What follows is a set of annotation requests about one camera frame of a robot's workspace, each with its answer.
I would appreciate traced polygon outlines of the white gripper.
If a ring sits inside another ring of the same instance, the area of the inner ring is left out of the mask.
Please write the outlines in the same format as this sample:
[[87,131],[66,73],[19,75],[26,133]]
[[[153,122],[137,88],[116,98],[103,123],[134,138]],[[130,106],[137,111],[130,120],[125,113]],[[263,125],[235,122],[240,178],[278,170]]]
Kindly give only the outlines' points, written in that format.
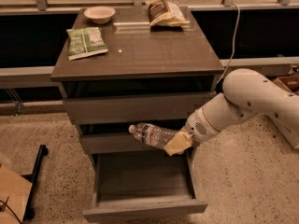
[[186,120],[185,129],[188,132],[179,131],[164,146],[169,156],[182,153],[185,149],[195,146],[214,138],[220,132],[213,128],[207,121],[203,109],[195,110]]

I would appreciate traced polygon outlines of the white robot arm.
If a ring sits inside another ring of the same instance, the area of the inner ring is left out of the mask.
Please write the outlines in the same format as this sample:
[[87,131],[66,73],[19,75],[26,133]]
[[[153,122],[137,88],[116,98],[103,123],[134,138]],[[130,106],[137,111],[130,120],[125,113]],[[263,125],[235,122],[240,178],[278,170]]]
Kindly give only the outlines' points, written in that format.
[[292,147],[299,148],[299,96],[256,71],[236,69],[223,80],[222,92],[195,110],[164,150],[179,154],[256,115],[271,118]]

